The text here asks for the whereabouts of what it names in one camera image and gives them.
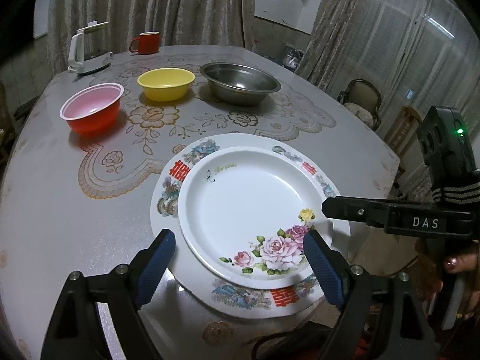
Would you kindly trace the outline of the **person's right hand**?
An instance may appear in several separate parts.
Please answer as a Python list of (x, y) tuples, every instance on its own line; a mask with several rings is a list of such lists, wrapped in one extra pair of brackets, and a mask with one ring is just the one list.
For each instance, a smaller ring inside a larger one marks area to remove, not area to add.
[(424, 253), (425, 241), (418, 239), (415, 244), (417, 266), (420, 277), (420, 298), (422, 301), (432, 301), (443, 288), (439, 273), (451, 275), (463, 272), (475, 272), (479, 267), (479, 243), (473, 242), (462, 253), (450, 253), (437, 264)]

